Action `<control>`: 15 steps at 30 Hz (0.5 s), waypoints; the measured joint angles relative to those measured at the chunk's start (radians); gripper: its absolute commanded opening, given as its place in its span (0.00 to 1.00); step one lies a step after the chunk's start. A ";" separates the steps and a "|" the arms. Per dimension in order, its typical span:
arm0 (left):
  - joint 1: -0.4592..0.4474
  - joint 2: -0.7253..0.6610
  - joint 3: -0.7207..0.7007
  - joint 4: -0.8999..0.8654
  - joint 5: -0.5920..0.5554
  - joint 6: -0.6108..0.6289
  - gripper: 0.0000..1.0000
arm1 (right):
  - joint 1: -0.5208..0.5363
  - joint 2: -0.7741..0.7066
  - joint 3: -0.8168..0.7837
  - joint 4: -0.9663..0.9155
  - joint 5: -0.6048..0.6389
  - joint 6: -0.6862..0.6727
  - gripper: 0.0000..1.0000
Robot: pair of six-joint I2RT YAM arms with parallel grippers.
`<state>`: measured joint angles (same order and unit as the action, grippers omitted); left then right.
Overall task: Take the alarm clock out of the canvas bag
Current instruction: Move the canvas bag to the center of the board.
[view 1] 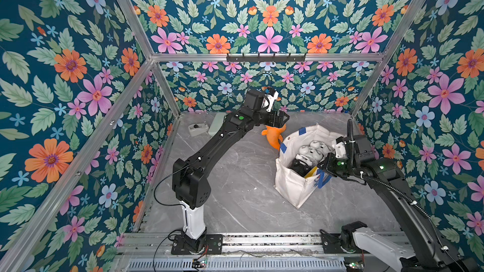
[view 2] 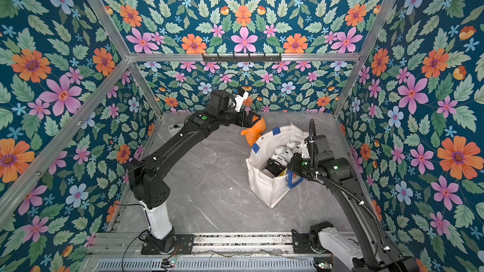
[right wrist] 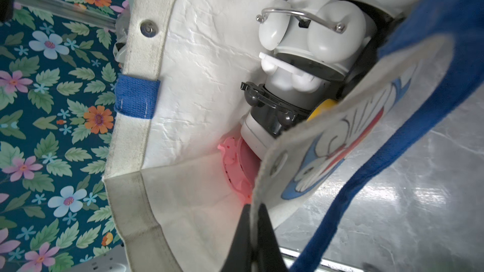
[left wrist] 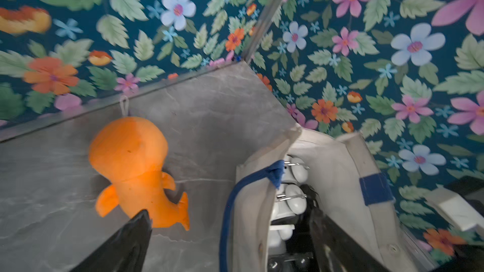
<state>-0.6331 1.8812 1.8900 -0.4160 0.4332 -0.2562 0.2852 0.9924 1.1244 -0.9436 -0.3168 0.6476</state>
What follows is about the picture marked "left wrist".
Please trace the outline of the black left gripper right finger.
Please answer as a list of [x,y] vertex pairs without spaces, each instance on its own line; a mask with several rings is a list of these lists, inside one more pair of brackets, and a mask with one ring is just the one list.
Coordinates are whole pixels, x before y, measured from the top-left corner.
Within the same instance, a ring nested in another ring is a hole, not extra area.
[[322,210],[312,209],[311,241],[320,271],[387,271]]

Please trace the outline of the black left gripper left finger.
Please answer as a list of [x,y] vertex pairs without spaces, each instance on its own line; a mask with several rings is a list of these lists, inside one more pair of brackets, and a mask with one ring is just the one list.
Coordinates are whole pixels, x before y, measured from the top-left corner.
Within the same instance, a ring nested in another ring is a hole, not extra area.
[[152,234],[147,210],[141,210],[72,271],[142,271]]

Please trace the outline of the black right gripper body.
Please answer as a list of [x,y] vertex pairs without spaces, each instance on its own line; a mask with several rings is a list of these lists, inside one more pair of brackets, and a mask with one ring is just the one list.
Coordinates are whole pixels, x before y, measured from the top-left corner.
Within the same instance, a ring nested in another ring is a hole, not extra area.
[[[438,188],[426,196],[453,227],[461,232],[474,231],[483,237],[483,180],[464,176]],[[436,268],[436,271],[483,271],[483,246],[453,244],[456,258]]]

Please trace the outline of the white canvas tote bag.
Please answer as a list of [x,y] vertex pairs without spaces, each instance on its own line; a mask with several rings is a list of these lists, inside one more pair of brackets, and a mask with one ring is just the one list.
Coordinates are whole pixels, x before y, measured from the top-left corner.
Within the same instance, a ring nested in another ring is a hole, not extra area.
[[285,155],[309,169],[317,208],[387,271],[416,271],[386,176],[359,133],[338,138],[297,126],[236,169],[219,243],[221,271],[267,271],[268,234]]

